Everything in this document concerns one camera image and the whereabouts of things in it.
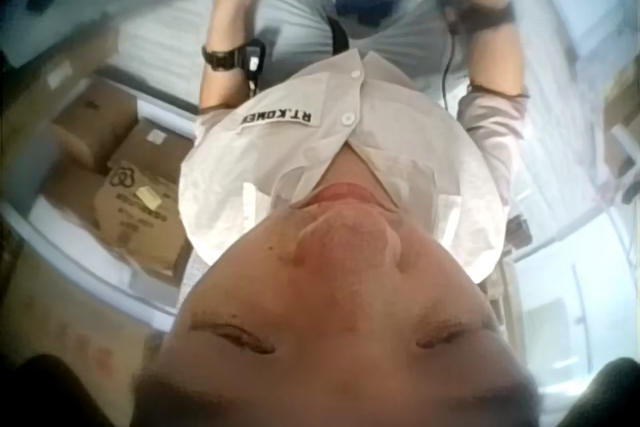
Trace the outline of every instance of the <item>shirt button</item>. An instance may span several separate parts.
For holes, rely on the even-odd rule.
[[[345,127],[350,127],[356,121],[356,116],[353,114],[344,114],[342,116],[342,125]]]

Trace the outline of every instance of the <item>white shirt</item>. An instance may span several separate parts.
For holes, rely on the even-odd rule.
[[[481,282],[502,253],[525,110],[471,90],[456,121],[380,56],[351,50],[199,119],[180,180],[187,235],[213,264],[269,209],[307,196],[348,142]]]

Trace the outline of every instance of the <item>nose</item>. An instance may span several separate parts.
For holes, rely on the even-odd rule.
[[[363,274],[394,269],[400,239],[378,207],[357,201],[323,204],[318,218],[301,231],[293,263],[311,272]]]

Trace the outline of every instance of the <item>shirt sleeve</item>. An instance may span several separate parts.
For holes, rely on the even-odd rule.
[[[528,101],[527,96],[508,97],[472,87],[458,110],[458,121],[482,152],[505,209],[520,162]]]
[[[195,145],[200,145],[202,139],[213,129],[216,125],[222,122],[232,112],[231,109],[214,109],[211,112],[201,114],[196,119],[196,139]]]

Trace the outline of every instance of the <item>lips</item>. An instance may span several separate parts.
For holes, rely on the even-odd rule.
[[[389,212],[393,211],[393,207],[376,197],[368,189],[358,184],[339,183],[331,184],[311,194],[307,200],[298,205],[298,208],[304,209],[312,205],[322,204],[326,202],[339,202],[341,200],[355,200],[364,204],[378,206]]]

